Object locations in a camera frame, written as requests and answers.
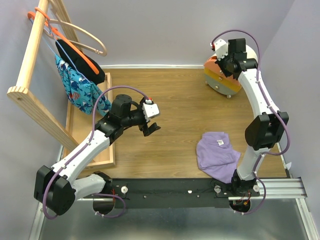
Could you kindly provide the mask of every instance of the wooden tray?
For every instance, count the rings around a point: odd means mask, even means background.
[[[106,89],[112,87],[110,73],[107,72],[105,74],[104,82],[100,83],[98,87],[101,89],[101,91],[105,91]],[[112,91],[107,93],[107,98],[112,102]],[[102,116],[99,113],[96,113],[95,121],[98,121],[101,118]],[[65,129],[78,143],[81,143],[92,130],[92,115],[85,114],[68,102]],[[70,152],[64,148],[63,157],[67,156],[69,153]],[[85,170],[103,169],[112,167],[114,165],[115,145],[112,144],[110,147],[99,153],[94,160],[85,167]]]

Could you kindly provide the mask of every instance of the blue patterned cloth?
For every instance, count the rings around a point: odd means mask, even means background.
[[[91,114],[102,91],[92,81],[84,79],[57,54],[55,55],[55,64],[70,102],[82,112]],[[110,109],[111,102],[102,96],[97,105],[97,111],[104,116],[106,111]]]

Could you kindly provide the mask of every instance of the wooden floor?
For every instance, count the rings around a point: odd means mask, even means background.
[[[158,104],[161,115],[154,120],[161,129],[144,137],[132,127],[115,142],[115,167],[103,170],[112,178],[203,178],[198,169],[196,145],[205,132],[229,134],[233,149],[246,151],[245,129],[253,120],[242,89],[231,99],[205,85],[203,69],[106,69],[112,85],[130,85]],[[138,93],[116,89],[113,97],[128,94],[139,102]],[[266,156],[260,177],[285,177],[279,156]]]

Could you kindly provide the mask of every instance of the gray floor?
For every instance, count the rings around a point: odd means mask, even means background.
[[[253,206],[260,200],[253,201]],[[306,240],[295,199],[267,199],[241,216],[224,208],[129,209],[115,219],[95,216],[92,201],[77,201],[45,220],[41,240]]]

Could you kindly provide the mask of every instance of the beige hanger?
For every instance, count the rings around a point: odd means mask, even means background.
[[[107,55],[107,49],[105,47],[105,45],[97,38],[95,37],[94,35],[92,35],[90,32],[82,29],[81,27],[78,27],[70,22],[65,22],[65,21],[62,21],[59,14],[58,14],[58,7],[57,7],[57,4],[55,3],[54,0],[49,0],[49,2],[51,3],[51,11],[53,13],[53,15],[57,18],[57,19],[50,19],[49,20],[49,23],[50,24],[58,24],[58,25],[61,25],[61,26],[66,26],[66,27],[70,27],[70,28],[73,28],[75,30],[78,30],[82,33],[84,33],[85,35],[88,35],[90,38],[92,38],[93,40],[95,40],[103,49],[103,51],[100,51],[98,49],[95,49],[91,46],[88,46],[88,45],[85,45],[83,43],[80,43],[80,42],[77,42],[77,41],[73,41],[73,40],[69,40],[72,44],[74,44],[75,46],[78,46],[80,48],[83,48],[83,49],[87,49],[95,54],[98,54],[98,55],[101,55],[101,56],[106,56]],[[48,31],[44,31],[44,33],[51,39],[54,39],[54,36],[51,35]]]

